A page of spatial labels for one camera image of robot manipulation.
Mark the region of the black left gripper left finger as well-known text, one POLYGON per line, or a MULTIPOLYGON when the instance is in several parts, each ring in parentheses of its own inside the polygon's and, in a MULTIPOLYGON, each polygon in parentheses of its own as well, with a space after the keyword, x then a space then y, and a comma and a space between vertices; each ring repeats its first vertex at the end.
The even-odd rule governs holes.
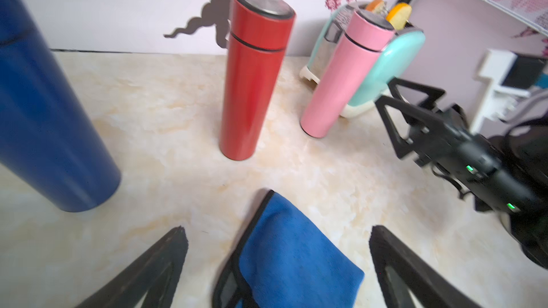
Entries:
POLYGON ((79 307, 170 307, 188 252, 183 227, 168 231, 79 307))

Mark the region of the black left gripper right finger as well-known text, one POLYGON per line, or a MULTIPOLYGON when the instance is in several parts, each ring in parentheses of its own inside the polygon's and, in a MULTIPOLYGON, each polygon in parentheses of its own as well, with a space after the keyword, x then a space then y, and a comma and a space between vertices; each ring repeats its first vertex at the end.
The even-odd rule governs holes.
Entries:
POLYGON ((388 228, 372 228, 370 253, 387 307, 478 307, 388 228))

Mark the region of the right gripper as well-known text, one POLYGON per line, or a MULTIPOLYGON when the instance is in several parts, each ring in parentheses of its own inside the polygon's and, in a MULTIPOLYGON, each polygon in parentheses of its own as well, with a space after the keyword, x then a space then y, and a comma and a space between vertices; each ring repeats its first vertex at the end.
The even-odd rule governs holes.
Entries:
POLYGON ((453 183, 460 199, 474 195, 478 211, 541 212, 541 120, 521 123, 529 128, 521 135, 485 138, 468 131, 459 106, 435 108, 445 90, 402 78, 389 81, 388 89, 392 98, 381 96, 375 105, 399 159, 421 152, 421 164, 453 183), (407 94, 421 94, 421 101, 406 103, 407 94))

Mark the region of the pink thermos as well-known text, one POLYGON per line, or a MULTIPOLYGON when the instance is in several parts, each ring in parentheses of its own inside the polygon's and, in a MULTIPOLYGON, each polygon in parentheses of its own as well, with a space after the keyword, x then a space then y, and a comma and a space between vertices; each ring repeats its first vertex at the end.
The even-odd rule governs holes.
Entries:
POLYGON ((303 131, 326 137, 394 35, 385 18, 361 9, 352 14, 301 117, 303 131))

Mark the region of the blue microfiber cloth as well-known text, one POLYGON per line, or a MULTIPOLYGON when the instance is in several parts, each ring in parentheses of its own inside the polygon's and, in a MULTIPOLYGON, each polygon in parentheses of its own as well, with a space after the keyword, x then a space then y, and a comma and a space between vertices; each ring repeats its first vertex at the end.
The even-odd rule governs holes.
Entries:
POLYGON ((257 207, 214 287, 213 307, 353 307, 364 272, 275 191, 257 207))

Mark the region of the blue thermos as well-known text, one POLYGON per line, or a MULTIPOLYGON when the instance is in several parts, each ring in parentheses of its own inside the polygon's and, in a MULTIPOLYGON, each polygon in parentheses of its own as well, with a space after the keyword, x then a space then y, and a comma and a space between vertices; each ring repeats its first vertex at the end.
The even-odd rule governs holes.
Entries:
POLYGON ((1 164, 66 212, 101 205, 121 182, 22 0, 1 0, 1 164))

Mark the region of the red thermos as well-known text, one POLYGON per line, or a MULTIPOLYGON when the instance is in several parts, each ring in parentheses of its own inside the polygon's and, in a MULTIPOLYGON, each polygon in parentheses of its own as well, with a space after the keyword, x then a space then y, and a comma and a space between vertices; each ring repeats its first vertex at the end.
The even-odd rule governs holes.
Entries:
POLYGON ((219 142, 231 160, 255 153, 295 18, 284 0, 231 0, 219 142))

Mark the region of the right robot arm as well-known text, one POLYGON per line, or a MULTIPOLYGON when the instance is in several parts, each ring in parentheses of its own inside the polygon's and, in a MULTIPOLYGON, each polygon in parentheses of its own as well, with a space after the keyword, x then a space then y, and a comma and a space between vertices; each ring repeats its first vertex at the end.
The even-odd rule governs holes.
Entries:
POLYGON ((442 111, 435 88, 400 78, 375 106, 399 159, 415 153, 415 163, 448 181, 464 200, 473 195, 475 210, 500 215, 506 231, 525 256, 547 267, 547 117, 516 125, 527 132, 485 138, 469 131, 462 108, 442 111))

